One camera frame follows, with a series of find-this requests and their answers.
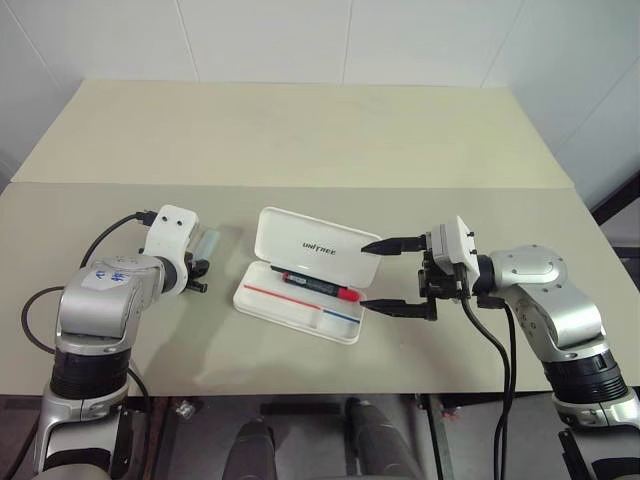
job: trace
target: black marker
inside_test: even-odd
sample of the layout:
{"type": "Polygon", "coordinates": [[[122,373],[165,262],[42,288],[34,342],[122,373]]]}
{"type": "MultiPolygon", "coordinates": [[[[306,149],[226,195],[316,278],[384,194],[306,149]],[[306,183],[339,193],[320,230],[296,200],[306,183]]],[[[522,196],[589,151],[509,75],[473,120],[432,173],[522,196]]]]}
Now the black marker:
{"type": "Polygon", "coordinates": [[[313,290],[314,292],[324,293],[325,295],[331,295],[332,297],[338,297],[348,302],[357,302],[360,300],[360,294],[355,290],[350,290],[346,287],[341,287],[335,283],[325,282],[324,280],[318,280],[317,278],[308,277],[301,273],[291,272],[284,268],[271,266],[271,270],[282,273],[282,280],[286,283],[298,285],[299,287],[313,290]]]}

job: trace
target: beige tabletop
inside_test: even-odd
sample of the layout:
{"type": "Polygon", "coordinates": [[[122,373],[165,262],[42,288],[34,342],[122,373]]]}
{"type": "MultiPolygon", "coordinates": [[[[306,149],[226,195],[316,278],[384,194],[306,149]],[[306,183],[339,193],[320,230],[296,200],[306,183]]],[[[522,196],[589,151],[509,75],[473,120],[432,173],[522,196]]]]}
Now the beige tabletop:
{"type": "MultiPolygon", "coordinates": [[[[232,306],[255,258],[257,216],[277,206],[381,236],[417,235],[459,214],[490,252],[538,243],[565,258],[573,282],[598,305],[612,351],[629,384],[640,383],[639,296],[606,239],[570,188],[379,189],[10,185],[0,197],[0,393],[37,394],[52,359],[24,338],[19,312],[36,290],[66,283],[89,243],[112,221],[172,203],[198,212],[222,232],[205,278],[206,294],[165,298],[144,314],[133,359],[154,395],[311,392],[472,392],[502,388],[495,350],[460,306],[439,304],[437,322],[367,312],[360,340],[332,343],[232,306]]],[[[135,253],[146,229],[130,224],[107,238],[98,256],[135,253]]],[[[369,298],[417,301],[420,256],[383,259],[369,298]]],[[[51,344],[57,295],[34,305],[35,333],[51,344]]],[[[502,341],[506,320],[480,311],[502,341]]],[[[518,331],[518,389],[544,390],[540,362],[518,331]]]]}
{"type": "Polygon", "coordinates": [[[14,182],[571,188],[506,89],[86,81],[14,182]]]}

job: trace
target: black cable connector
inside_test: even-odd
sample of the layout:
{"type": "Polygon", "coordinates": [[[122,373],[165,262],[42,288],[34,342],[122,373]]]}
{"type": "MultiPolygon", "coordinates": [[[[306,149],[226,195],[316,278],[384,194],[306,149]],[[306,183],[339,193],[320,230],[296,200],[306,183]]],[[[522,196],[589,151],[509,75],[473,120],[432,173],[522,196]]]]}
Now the black cable connector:
{"type": "Polygon", "coordinates": [[[487,310],[502,310],[507,306],[502,298],[492,297],[490,295],[478,295],[477,302],[478,308],[485,308],[487,310]]]}
{"type": "Polygon", "coordinates": [[[145,210],[144,212],[136,212],[136,219],[142,223],[145,227],[150,227],[153,225],[156,217],[158,216],[158,212],[154,212],[153,210],[145,210]]]}

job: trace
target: white wall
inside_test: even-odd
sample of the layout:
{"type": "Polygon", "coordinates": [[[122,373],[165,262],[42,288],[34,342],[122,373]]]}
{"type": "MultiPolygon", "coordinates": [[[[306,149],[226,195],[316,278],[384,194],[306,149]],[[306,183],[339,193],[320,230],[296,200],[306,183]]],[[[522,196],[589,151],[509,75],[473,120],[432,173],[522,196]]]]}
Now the white wall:
{"type": "Polygon", "coordinates": [[[640,0],[0,0],[0,188],[84,77],[511,86],[593,206],[640,167],[640,0]]]}

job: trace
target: silver robotic arm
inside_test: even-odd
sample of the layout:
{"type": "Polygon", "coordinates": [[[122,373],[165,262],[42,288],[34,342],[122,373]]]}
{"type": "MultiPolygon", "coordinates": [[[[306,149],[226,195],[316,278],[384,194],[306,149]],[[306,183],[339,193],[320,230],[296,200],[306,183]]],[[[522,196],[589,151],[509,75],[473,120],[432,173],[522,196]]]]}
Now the silver robotic arm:
{"type": "Polygon", "coordinates": [[[572,427],[640,430],[638,398],[622,379],[600,312],[569,281],[563,259],[537,245],[489,257],[495,286],[487,293],[515,311],[551,383],[560,418],[572,427]]]}
{"type": "MultiPolygon", "coordinates": [[[[426,299],[421,304],[368,300],[361,302],[363,306],[395,317],[436,320],[436,299],[461,299],[474,294],[478,305],[484,308],[496,308],[492,305],[504,301],[515,311],[529,345],[543,365],[556,410],[571,427],[568,435],[573,432],[571,438],[577,438],[586,429],[602,432],[598,438],[607,445],[623,438],[617,445],[626,447],[626,452],[631,445],[629,439],[638,442],[638,397],[625,384],[613,358],[600,312],[569,281],[559,255],[538,245],[478,255],[474,232],[459,217],[425,235],[381,240],[362,251],[378,255],[423,251],[418,278],[420,296],[426,299]],[[617,435],[625,428],[633,432],[617,435]]],[[[560,438],[567,451],[566,437],[561,434],[560,438]]],[[[631,452],[629,464],[635,470],[640,459],[635,458],[637,448],[631,452]]],[[[578,473],[572,471],[569,461],[567,466],[573,478],[600,478],[590,466],[578,473]]]]}
{"type": "Polygon", "coordinates": [[[120,478],[127,471],[131,420],[124,400],[138,324],[161,296],[196,283],[187,247],[197,225],[194,212],[166,205],[151,225],[144,255],[96,261],[65,287],[36,436],[34,470],[45,472],[38,479],[120,478]],[[73,469],[84,469],[84,476],[73,469]]]}

